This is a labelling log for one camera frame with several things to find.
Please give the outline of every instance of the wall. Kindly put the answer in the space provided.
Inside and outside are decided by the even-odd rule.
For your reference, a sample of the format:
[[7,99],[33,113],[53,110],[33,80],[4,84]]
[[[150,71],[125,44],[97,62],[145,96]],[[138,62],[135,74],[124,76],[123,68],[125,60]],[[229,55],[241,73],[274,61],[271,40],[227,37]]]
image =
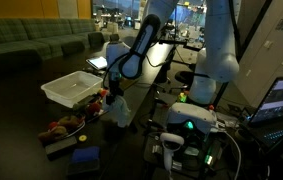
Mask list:
[[240,41],[243,45],[264,2],[266,0],[241,0],[240,15],[237,22],[240,31]]
[[[91,18],[91,2],[77,0],[79,18]],[[57,0],[0,0],[0,18],[20,17],[59,18]]]
[[[283,1],[273,0],[240,62],[235,85],[250,105],[257,107],[274,79],[283,76]],[[267,48],[265,42],[272,42]]]

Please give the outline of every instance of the red object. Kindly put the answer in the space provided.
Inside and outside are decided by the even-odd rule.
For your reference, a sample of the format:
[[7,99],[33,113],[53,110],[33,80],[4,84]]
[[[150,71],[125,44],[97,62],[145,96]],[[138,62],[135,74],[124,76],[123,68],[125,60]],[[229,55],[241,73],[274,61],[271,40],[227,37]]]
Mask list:
[[58,126],[58,122],[51,122],[48,126],[49,130],[52,130],[53,128],[55,128],[56,126]]
[[95,102],[87,107],[87,112],[88,114],[94,115],[94,113],[99,112],[100,109],[101,109],[101,105]]
[[214,110],[214,106],[211,104],[211,105],[209,105],[208,109],[213,111]]
[[105,95],[107,95],[107,90],[101,90],[100,95],[101,97],[104,97]]

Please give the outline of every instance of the green led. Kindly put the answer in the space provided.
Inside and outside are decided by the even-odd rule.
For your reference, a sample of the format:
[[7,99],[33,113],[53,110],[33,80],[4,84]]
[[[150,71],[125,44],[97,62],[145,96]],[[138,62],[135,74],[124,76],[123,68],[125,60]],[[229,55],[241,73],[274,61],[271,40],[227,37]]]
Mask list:
[[181,102],[186,102],[186,100],[187,100],[187,96],[181,96],[181,98],[180,98]]
[[187,122],[187,123],[185,124],[185,127],[188,128],[188,129],[193,129],[193,124],[192,124],[192,122]]
[[204,163],[205,163],[205,164],[207,164],[207,162],[209,161],[209,158],[210,158],[209,155],[206,155],[206,156],[205,156],[205,159],[204,159]]

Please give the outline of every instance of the monitor screen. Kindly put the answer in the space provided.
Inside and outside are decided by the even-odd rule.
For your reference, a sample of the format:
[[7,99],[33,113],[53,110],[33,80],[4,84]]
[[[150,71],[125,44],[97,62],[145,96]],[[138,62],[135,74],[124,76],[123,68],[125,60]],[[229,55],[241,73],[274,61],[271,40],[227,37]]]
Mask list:
[[283,118],[283,77],[276,78],[269,91],[261,101],[251,123],[267,122]]
[[169,21],[175,24],[186,24],[187,26],[204,26],[205,24],[205,7],[203,6],[185,6],[177,4],[169,17]]

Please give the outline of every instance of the computer monitor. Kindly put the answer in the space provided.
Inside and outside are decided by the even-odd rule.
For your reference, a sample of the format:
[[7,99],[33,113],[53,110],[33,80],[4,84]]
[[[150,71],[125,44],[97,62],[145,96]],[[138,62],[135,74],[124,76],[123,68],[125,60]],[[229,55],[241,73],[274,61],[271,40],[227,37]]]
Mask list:
[[172,14],[169,17],[169,21],[174,21],[176,24],[185,22],[192,17],[193,12],[188,9],[188,6],[177,4]]
[[275,79],[249,124],[260,125],[275,120],[283,120],[283,77]]

